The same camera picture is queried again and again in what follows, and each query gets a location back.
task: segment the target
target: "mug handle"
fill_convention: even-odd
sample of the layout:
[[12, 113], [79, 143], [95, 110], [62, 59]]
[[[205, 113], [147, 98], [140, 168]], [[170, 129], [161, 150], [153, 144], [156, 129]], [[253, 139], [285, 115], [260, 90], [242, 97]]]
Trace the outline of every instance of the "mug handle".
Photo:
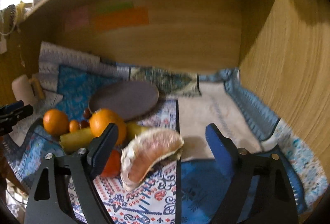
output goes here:
[[41, 88], [40, 82], [37, 78], [32, 77], [29, 79], [29, 83], [33, 85], [34, 90], [36, 91], [37, 96], [39, 99], [45, 99], [44, 91]]

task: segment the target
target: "screw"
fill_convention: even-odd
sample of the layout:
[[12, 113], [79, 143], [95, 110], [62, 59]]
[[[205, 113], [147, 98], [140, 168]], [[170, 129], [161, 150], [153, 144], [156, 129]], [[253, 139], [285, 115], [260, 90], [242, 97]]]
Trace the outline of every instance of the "screw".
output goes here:
[[272, 159], [274, 159], [275, 161], [279, 160], [279, 156], [275, 153], [272, 154]]
[[45, 159], [49, 160], [51, 158], [53, 158], [53, 154], [52, 153], [47, 153], [46, 156], [45, 156]]
[[85, 153], [86, 153], [86, 149], [85, 148], [78, 149], [78, 155], [83, 155]]
[[239, 148], [238, 153], [241, 155], [246, 155], [248, 153], [248, 151], [245, 148]]

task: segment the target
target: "plate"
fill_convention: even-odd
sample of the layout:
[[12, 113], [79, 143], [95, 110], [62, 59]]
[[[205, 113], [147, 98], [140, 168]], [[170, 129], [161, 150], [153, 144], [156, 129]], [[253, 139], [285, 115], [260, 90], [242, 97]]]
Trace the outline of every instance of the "plate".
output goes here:
[[97, 90], [88, 106], [91, 112], [108, 108], [129, 121], [149, 112], [157, 104], [158, 97], [157, 87], [148, 82], [118, 82]]

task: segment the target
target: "pink sticky note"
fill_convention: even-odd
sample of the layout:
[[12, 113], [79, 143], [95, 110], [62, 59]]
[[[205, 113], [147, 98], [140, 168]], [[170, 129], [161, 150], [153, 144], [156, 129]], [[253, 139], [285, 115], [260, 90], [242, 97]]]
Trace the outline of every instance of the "pink sticky note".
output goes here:
[[79, 7], [71, 12], [64, 14], [64, 29], [71, 31], [89, 25], [88, 6]]

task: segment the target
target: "orange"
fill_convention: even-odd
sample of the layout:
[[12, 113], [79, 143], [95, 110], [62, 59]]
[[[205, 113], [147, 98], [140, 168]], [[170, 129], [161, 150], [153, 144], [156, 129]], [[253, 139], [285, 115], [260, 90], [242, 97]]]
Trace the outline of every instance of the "orange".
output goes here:
[[80, 129], [80, 125], [79, 125], [78, 121], [76, 121], [76, 120], [70, 121], [70, 124], [69, 124], [70, 133], [74, 133], [74, 132], [78, 131], [79, 129]]
[[58, 109], [48, 110], [44, 115], [44, 129], [52, 136], [60, 136], [68, 133], [68, 116]]
[[120, 174], [120, 165], [121, 165], [120, 154], [118, 151], [113, 150], [100, 176], [102, 177], [118, 176]]
[[90, 129], [94, 137], [99, 137], [109, 123], [115, 123], [118, 127], [118, 139], [116, 146], [121, 145], [126, 138], [126, 125], [124, 120], [110, 109], [100, 109], [90, 118]]

